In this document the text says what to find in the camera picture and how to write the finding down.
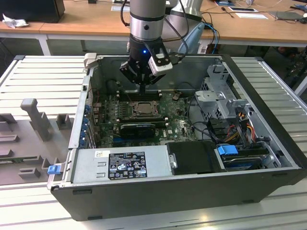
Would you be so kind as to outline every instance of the motherboard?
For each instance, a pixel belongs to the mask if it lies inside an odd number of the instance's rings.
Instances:
[[[165,145],[197,140],[180,92],[106,95],[99,103],[100,148]]]

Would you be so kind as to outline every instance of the blue cable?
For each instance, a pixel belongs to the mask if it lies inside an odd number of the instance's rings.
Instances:
[[[215,50],[216,50],[216,48],[217,48],[217,43],[218,43],[218,38],[217,38],[217,33],[216,33],[216,30],[212,27],[212,26],[210,26],[209,24],[207,24],[207,23],[205,23],[205,25],[206,26],[208,26],[211,30],[212,30],[212,32],[214,33],[214,37],[215,37],[215,45],[214,45],[214,48],[213,48],[213,51],[212,51],[212,54],[214,54],[214,52],[215,52]]]

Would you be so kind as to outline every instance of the floor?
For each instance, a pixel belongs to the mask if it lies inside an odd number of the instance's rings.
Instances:
[[[35,39],[6,38],[2,39],[9,51],[15,55],[43,55],[39,42]],[[98,54],[126,54],[126,42],[119,41],[86,41],[87,52]],[[81,42],[78,40],[50,40],[49,46],[54,55],[84,55]],[[229,54],[233,57],[242,57],[247,46],[221,45],[219,53]],[[253,50],[249,50],[248,56],[258,56]],[[10,64],[13,56],[0,45],[0,75]],[[286,74],[286,67],[290,60],[280,55],[272,47],[264,57],[268,65],[281,77]]]

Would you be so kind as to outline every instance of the power supply label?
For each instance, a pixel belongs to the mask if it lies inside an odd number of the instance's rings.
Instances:
[[[145,152],[109,154],[108,178],[110,180],[147,177]]]

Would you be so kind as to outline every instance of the wooden desk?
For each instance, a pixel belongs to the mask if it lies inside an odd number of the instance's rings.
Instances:
[[[255,3],[260,6],[272,6],[277,0],[255,0]],[[208,8],[216,6],[214,2],[204,0],[201,10],[205,11]],[[295,2],[291,0],[283,0],[273,8],[259,7],[255,4],[252,5],[258,11],[288,11],[290,6]],[[208,12],[224,12],[221,7],[216,7]],[[302,11],[292,11],[303,15]],[[275,21],[273,16],[269,13],[261,13],[265,15],[268,20],[239,18],[235,13],[232,15],[224,14],[211,14],[214,27],[220,32],[221,44],[228,44],[229,41],[238,45],[249,45],[250,42],[258,42],[259,45],[265,46],[270,43],[285,43],[287,46],[301,46],[307,45],[307,25],[300,22],[295,24],[287,23],[285,21]],[[208,14],[203,15],[205,20],[210,22]],[[211,31],[205,31],[202,39],[212,38]]]
[[[255,0],[255,4],[270,7],[278,0]],[[259,11],[287,11],[295,2],[283,0],[272,8],[252,5]],[[49,39],[73,40],[112,40],[128,41],[130,30],[120,21],[120,13],[111,11],[112,3],[97,2],[88,4],[87,1],[74,2],[64,0],[65,14],[59,23],[30,23],[30,27],[11,29],[5,25],[0,26],[0,37],[18,37],[38,39],[44,55],[51,55],[47,41]],[[215,7],[210,0],[203,0],[201,10]],[[223,12],[221,7],[209,9],[208,12]],[[255,46],[296,46],[307,45],[307,25],[299,22],[295,24],[284,21],[275,21],[268,13],[263,13],[268,20],[243,19],[232,14],[212,14],[214,27],[220,33],[220,44],[229,45],[255,45]],[[124,18],[129,21],[129,13]],[[209,15],[204,18],[210,21]],[[210,30],[203,32],[201,43],[207,46],[213,34]]]
[[[129,36],[130,29],[120,20],[120,12],[111,11],[113,4],[65,0],[65,13],[59,23],[45,23],[40,33],[61,35]]]
[[[21,34],[39,34],[39,29],[44,23],[28,23],[29,26],[16,27],[15,29],[7,27],[6,24],[0,23],[0,32],[3,33],[21,33]]]

